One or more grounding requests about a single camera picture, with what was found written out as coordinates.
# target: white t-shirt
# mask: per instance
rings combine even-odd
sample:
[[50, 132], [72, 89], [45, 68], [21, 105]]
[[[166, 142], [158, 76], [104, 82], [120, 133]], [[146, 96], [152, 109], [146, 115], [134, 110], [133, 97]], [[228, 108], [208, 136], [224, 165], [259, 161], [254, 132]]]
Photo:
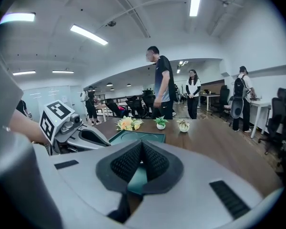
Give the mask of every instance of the white t-shirt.
[[[197, 79], [196, 85], [194, 85], [194, 80], [192, 80], [192, 84], [189, 84], [189, 81], [186, 81], [186, 85], [189, 87], [190, 94], [193, 94], [197, 91], [197, 88], [201, 86], [200, 80]], [[194, 97], [199, 97], [199, 92], [197, 92]]]
[[[243, 75], [244, 75], [243, 73], [239, 74], [238, 78], [242, 78]], [[244, 82], [245, 82], [245, 84], [246, 84], [246, 88], [248, 88], [248, 89], [250, 90], [250, 93], [251, 93], [251, 89], [250, 89], [250, 88], [253, 87], [253, 86], [252, 86], [251, 79], [249, 78], [249, 76], [245, 75], [245, 76], [243, 77], [243, 80], [244, 80]], [[248, 102], [250, 102], [250, 97], [251, 97], [251, 94], [250, 94], [250, 93], [248, 93], [248, 94], [246, 95], [246, 100], [247, 100]]]

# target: black pants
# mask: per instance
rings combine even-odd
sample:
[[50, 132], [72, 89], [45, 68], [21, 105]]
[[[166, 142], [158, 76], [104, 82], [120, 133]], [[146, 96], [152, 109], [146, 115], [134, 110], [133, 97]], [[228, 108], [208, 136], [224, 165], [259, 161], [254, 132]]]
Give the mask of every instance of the black pants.
[[164, 116], [166, 120], [173, 119], [173, 101], [161, 103], [160, 108], [153, 109], [153, 119]]
[[[243, 132], [249, 130], [250, 123], [250, 103], [244, 99], [243, 107]], [[233, 120], [233, 130], [237, 131], [239, 128], [239, 118]]]
[[199, 97], [187, 98], [187, 111], [189, 112], [190, 118], [197, 119], [197, 106]]
[[87, 112], [88, 112], [88, 115], [89, 115], [89, 118], [91, 119], [92, 116], [94, 117], [94, 119], [97, 120], [97, 114], [96, 114], [96, 109], [94, 106], [91, 106], [91, 105], [88, 105], [86, 106], [87, 108]]

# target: wooden floor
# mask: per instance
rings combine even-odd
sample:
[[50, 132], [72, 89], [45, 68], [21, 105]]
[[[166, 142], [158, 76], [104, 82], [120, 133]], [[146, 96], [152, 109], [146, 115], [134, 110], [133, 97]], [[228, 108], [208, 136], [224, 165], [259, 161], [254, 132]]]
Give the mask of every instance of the wooden floor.
[[[176, 112], [176, 115], [174, 116], [174, 119], [190, 119], [190, 116], [187, 111], [187, 105], [186, 103], [174, 103], [173, 109]], [[206, 105], [201, 105], [199, 109], [197, 109], [197, 119], [218, 119], [222, 122], [229, 125], [229, 123], [232, 121], [232, 117], [229, 117], [228, 122], [226, 122], [228, 115], [223, 116], [222, 118], [219, 118], [218, 113], [214, 113], [211, 115], [211, 111], [206, 110]], [[241, 131], [242, 129], [242, 120], [239, 122], [240, 131], [235, 132], [235, 135], [239, 135], [242, 137], [248, 144], [250, 144], [256, 152], [263, 157], [264, 160], [268, 162], [268, 164], [274, 169], [274, 171], [282, 171], [281, 167], [277, 167], [277, 163], [279, 162], [279, 158], [277, 156], [277, 150], [275, 148], [272, 148], [269, 150], [268, 154], [265, 155], [265, 149], [266, 149], [266, 143], [261, 142], [258, 143], [258, 139], [262, 137], [262, 134], [259, 130], [256, 131], [255, 137], [251, 139], [250, 134], [244, 133]]]

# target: black t-shirt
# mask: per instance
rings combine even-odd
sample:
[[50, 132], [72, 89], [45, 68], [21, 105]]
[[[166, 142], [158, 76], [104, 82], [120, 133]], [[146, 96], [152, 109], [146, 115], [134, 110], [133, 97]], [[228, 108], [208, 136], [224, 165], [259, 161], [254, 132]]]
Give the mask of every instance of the black t-shirt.
[[155, 81], [154, 81], [154, 94], [156, 97], [159, 94], [161, 82], [163, 79], [162, 73], [169, 71], [170, 80], [168, 82], [168, 89], [164, 92], [161, 102], [174, 101], [176, 99], [175, 84], [171, 64], [165, 56], [160, 56], [156, 63]]
[[25, 104], [25, 101], [20, 100], [16, 109], [26, 116], [26, 114], [24, 113], [24, 109], [27, 109], [27, 105]]
[[86, 101], [86, 107], [94, 106], [94, 93], [88, 92], [89, 99]]

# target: flower pot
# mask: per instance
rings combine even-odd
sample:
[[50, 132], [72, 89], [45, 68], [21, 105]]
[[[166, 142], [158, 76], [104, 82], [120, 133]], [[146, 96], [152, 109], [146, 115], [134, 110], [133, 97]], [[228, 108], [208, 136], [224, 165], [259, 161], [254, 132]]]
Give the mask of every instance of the flower pot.
[[163, 130], [163, 129], [165, 128], [165, 126], [164, 126], [164, 125], [159, 125], [159, 124], [157, 124], [157, 128], [158, 128], [159, 130]]
[[187, 132], [189, 129], [190, 129], [190, 127], [187, 125], [179, 125], [179, 130], [181, 132]]

